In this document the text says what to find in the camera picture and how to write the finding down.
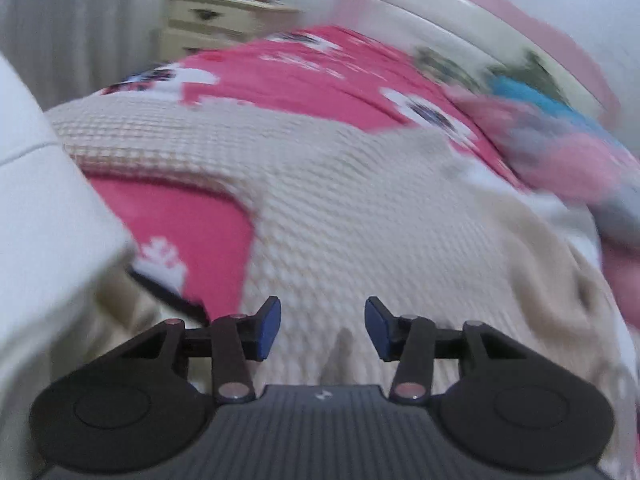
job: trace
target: white curtain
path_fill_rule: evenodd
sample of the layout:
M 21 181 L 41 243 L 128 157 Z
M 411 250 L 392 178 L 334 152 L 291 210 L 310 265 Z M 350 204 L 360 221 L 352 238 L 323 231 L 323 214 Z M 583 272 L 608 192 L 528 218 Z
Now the white curtain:
M 133 0 L 0 0 L 0 51 L 43 109 L 133 70 Z

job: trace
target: dresser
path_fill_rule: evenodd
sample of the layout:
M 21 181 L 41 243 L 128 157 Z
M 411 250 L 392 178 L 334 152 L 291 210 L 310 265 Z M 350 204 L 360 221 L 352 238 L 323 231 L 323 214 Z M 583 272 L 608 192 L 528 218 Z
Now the dresser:
M 295 7 L 255 0 L 164 0 L 158 61 L 293 30 L 300 14 Z

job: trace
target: black handle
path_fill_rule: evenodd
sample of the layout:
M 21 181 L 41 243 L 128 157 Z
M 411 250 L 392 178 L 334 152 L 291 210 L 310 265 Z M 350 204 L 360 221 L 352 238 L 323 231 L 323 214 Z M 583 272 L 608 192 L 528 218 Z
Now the black handle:
M 210 9 L 191 9 L 191 12 L 204 22 L 208 22 L 214 18 L 219 18 L 223 15 L 221 12 L 216 12 L 215 10 Z

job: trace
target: pink bedspread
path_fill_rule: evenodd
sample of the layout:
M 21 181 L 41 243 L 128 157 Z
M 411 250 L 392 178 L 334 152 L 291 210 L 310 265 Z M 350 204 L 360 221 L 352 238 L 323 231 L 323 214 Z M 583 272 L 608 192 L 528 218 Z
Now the pink bedspread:
M 473 152 L 513 184 L 493 145 L 418 73 L 410 58 L 338 27 L 318 27 L 206 51 L 102 91 L 132 92 L 202 104 L 230 98 L 247 105 L 343 121 L 371 133 L 399 125 L 439 126 L 462 152 Z M 239 304 L 252 226 L 231 200 L 175 187 L 92 178 L 136 238 L 136 267 L 214 318 Z

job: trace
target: white waffle blanket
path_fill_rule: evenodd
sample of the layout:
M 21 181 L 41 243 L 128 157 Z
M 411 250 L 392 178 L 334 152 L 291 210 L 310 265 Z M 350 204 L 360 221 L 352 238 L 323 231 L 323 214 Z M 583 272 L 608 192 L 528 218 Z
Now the white waffle blanket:
M 472 192 L 435 129 L 381 135 L 228 103 L 193 109 L 121 94 L 48 113 L 83 170 L 224 191 L 255 241 L 241 308 L 271 294 L 282 327 L 256 382 L 379 383 L 368 296 L 460 327 L 480 319 L 590 380 L 612 401 L 609 468 L 630 464 L 633 395 L 617 386 L 615 304 L 601 274 L 518 200 Z M 439 367 L 434 389 L 455 380 Z

